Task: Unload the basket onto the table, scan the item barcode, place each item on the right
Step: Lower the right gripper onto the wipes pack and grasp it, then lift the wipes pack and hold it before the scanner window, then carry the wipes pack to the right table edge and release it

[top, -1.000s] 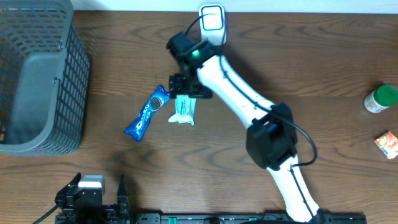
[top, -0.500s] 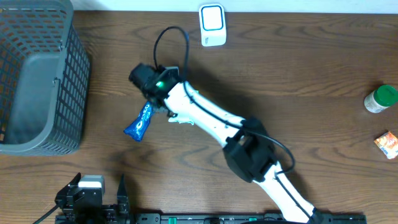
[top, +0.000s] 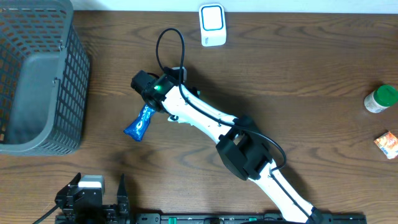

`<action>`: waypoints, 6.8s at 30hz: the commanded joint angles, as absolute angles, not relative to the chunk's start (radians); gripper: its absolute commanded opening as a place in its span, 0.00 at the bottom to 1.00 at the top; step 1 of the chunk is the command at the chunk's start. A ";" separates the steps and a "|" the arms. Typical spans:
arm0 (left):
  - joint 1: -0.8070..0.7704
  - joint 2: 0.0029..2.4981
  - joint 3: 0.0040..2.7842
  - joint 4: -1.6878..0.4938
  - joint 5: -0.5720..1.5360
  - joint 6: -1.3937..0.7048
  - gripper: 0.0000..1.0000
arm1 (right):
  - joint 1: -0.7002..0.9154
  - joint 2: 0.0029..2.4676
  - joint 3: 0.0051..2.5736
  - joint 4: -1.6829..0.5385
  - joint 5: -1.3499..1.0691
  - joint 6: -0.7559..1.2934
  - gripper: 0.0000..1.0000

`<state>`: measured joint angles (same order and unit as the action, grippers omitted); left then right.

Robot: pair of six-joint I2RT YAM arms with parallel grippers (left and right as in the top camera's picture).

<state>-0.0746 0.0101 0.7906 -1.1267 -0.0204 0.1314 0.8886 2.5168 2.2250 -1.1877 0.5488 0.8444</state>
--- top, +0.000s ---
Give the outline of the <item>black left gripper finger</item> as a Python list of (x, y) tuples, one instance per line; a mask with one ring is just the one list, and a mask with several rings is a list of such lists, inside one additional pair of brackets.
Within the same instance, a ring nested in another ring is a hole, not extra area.
[(118, 204), (128, 204), (128, 194), (126, 190), (126, 184), (124, 181), (125, 175), (122, 174), (120, 181), (119, 181), (119, 187), (117, 191), (117, 202)]
[(81, 180), (81, 173), (78, 172), (74, 178), (65, 186), (65, 189), (70, 190), (78, 187), (78, 183)]

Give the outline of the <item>blue Oreo cookie pack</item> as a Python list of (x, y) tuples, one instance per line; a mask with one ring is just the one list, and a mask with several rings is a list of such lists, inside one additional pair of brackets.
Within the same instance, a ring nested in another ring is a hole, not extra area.
[(144, 105), (137, 118), (124, 130), (124, 134), (132, 137), (133, 140), (142, 141), (147, 128), (150, 125), (151, 117), (156, 113), (148, 105)]

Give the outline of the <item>mint green wipes pack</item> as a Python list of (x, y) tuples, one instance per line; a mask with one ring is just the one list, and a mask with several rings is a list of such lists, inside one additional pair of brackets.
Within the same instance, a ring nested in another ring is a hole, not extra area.
[(166, 99), (162, 104), (170, 114), (169, 121), (188, 123), (191, 126), (199, 121), (201, 113), (184, 100), (178, 87), (173, 87), (166, 94)]

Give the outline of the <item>orange snack packet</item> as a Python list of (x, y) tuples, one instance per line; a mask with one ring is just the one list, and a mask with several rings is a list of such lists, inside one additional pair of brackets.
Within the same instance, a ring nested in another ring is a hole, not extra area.
[(375, 139), (374, 143), (388, 159), (395, 159), (397, 157), (397, 137), (390, 131)]

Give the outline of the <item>green lid white jar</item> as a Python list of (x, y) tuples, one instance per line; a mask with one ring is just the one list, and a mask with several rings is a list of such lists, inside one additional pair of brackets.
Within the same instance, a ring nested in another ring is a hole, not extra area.
[(371, 113), (380, 113), (397, 103), (397, 90), (391, 85), (382, 85), (364, 99), (365, 108)]

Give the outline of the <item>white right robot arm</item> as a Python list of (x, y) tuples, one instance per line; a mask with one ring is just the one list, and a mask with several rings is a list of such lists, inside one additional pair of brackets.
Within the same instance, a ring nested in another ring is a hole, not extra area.
[(187, 123), (205, 133), (216, 144), (226, 168), (241, 180), (254, 182), (277, 206), (284, 220), (321, 223), (321, 212), (303, 199), (280, 172), (269, 146), (280, 146), (261, 134), (254, 121), (223, 113), (187, 88), (175, 68), (157, 78), (141, 70), (131, 81), (148, 107), (168, 113), (170, 120)]

